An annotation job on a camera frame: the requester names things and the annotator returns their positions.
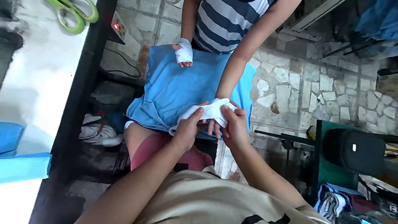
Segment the bandage wrap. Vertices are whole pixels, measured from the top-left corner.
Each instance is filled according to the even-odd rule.
[[[192,60],[193,53],[192,53],[191,43],[185,38],[180,38],[177,43],[180,44],[182,47],[181,49],[176,51],[177,63],[193,62],[193,60]]]
[[[178,118],[177,121],[177,125],[173,126],[169,129],[169,133],[174,136],[174,134],[176,133],[176,130],[178,128],[178,125],[180,123],[180,121],[182,119],[188,119],[199,107],[203,107],[204,111],[203,111],[203,115],[200,117],[201,120],[207,120],[207,119],[214,119],[217,121],[217,123],[222,126],[223,128],[226,127],[226,125],[228,124],[228,120],[227,118],[222,114],[221,112],[221,106],[222,105],[227,105],[229,108],[231,108],[231,110],[235,111],[237,109],[237,107],[235,107],[234,105],[232,105],[229,102],[228,98],[224,98],[224,99],[218,99],[215,98],[213,100],[213,102],[209,105],[204,105],[204,106],[192,106],[188,109],[187,112],[185,112],[183,115],[181,115]]]

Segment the blue and white striped shirt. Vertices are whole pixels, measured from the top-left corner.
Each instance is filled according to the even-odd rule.
[[[203,0],[194,39],[204,50],[232,53],[274,0]]]

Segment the child's arm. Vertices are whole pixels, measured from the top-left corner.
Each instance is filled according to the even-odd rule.
[[[254,24],[232,53],[222,73],[216,98],[230,98],[254,52],[297,8],[301,0],[278,0]]]
[[[187,39],[189,42],[192,42],[193,33],[195,31],[196,26],[196,15],[198,13],[199,5],[202,0],[185,0],[182,6],[182,18],[181,18],[181,38]],[[173,49],[176,51],[181,49],[182,46],[179,43],[172,45]],[[184,58],[182,62],[179,62],[178,65],[180,67],[190,67],[193,65],[192,55],[191,58]]]
[[[185,0],[182,6],[181,38],[192,41],[196,26],[196,15],[202,0]]]

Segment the child's leg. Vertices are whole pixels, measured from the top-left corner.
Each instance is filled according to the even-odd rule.
[[[124,130],[123,137],[127,144],[130,159],[134,156],[141,143],[153,133],[156,132],[151,129],[144,128],[137,123],[130,124]]]

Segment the scissors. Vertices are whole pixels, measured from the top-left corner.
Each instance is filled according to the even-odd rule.
[[[87,16],[81,9],[79,9],[75,4],[68,0],[47,0],[57,11],[58,22],[60,25],[69,33],[79,34],[83,32],[86,26],[85,20],[90,23],[95,23],[98,21],[98,11],[97,7],[91,0],[85,0],[90,6],[93,13]],[[76,18],[76,25],[74,27],[69,27],[65,20],[65,11],[72,13]]]

